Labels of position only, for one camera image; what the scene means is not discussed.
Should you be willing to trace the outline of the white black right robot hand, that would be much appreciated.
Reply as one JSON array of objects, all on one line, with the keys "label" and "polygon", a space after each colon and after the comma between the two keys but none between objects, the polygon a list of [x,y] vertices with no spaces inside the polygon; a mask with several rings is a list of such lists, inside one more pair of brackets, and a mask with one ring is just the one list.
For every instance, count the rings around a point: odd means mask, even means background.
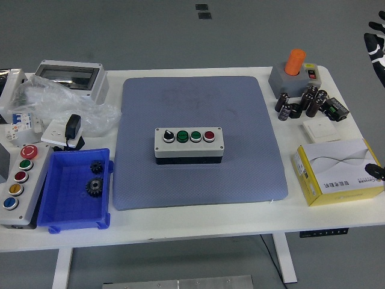
[{"label": "white black right robot hand", "polygon": [[[384,86],[384,24],[370,21],[368,25],[383,33],[383,35],[364,33],[364,41],[374,71]],[[374,178],[384,181],[384,168],[379,165],[368,164],[365,170]]]}]

